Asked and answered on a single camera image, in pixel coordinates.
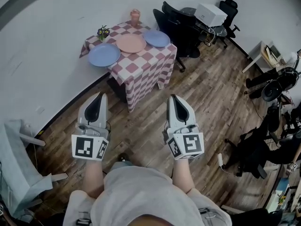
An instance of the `black shoe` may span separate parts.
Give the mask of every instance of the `black shoe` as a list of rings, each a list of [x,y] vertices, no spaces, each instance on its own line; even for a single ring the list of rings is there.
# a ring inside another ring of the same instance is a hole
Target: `black shoe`
[[[251,88],[252,86],[250,85],[250,83],[251,83],[251,80],[248,78],[248,79],[246,79],[246,87],[249,89],[249,88]]]
[[[126,153],[122,153],[118,156],[118,161],[130,161],[130,159]]]

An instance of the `checkered tablecloth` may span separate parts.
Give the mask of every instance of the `checkered tablecloth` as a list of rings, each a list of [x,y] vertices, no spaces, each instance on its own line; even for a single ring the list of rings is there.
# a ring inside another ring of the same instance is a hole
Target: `checkered tablecloth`
[[[105,42],[115,44],[123,34],[142,34],[150,28],[142,23],[136,27],[130,25],[130,21],[114,26],[110,29],[110,35]],[[90,49],[102,42],[97,36],[91,36],[85,40],[79,57],[88,54]],[[107,67],[110,74],[119,85],[125,83],[129,111],[133,111],[139,100],[149,93],[158,83],[160,89],[169,83],[174,68],[174,60],[177,48],[169,44],[164,48],[155,48],[146,45],[145,49],[137,54],[121,52],[119,60]]]

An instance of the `black and white square marker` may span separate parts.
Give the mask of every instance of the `black and white square marker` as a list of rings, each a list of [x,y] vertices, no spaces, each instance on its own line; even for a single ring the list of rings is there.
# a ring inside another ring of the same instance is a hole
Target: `black and white square marker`
[[[186,153],[202,152],[199,135],[184,135],[183,140]]]
[[[97,158],[98,159],[102,159],[103,158],[103,154],[105,152],[105,149],[107,148],[108,143],[106,141],[103,141],[100,148],[99,148],[99,152],[97,154]]]
[[[92,158],[93,138],[78,137],[76,139],[75,155]]]
[[[190,159],[190,158],[194,158],[194,157],[197,157],[197,156],[199,156],[199,154],[186,155],[186,156],[183,156],[181,159]]]
[[[167,144],[168,144],[172,154],[174,155],[174,157],[181,155],[181,151],[180,151],[177,143],[175,142],[174,138],[172,138],[170,141],[168,141]]]

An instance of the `white marker cube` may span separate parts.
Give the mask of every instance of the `white marker cube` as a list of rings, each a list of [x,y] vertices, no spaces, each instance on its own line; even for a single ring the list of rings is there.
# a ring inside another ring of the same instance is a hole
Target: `white marker cube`
[[[203,133],[177,133],[166,141],[175,160],[190,159],[205,152]]]
[[[102,161],[109,142],[103,137],[72,135],[72,156],[87,160]]]

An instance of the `baseboard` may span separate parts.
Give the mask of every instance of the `baseboard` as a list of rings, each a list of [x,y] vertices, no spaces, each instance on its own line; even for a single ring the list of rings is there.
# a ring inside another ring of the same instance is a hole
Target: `baseboard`
[[[93,88],[95,85],[103,81],[105,78],[107,78],[110,75],[110,73],[104,74],[102,77],[100,77],[98,80],[93,82],[91,85],[89,85],[87,88],[85,88],[82,92],[80,92],[72,101],[70,101],[62,110],[60,110],[44,127],[40,132],[35,136],[35,138],[39,138],[44,131],[57,119],[59,118],[71,105],[73,105],[80,97],[82,97],[84,94],[86,94],[91,88]]]
[[[234,45],[235,45],[235,47],[236,48],[238,48],[246,57],[248,57],[249,55],[233,40],[233,39],[231,39],[231,38],[228,38],[229,39],[229,41],[231,42],[231,43],[233,43]],[[259,70],[259,72],[260,73],[263,73],[263,71],[261,70],[261,68],[255,63],[254,64],[255,65],[255,67],[256,67],[256,69],[257,70]]]

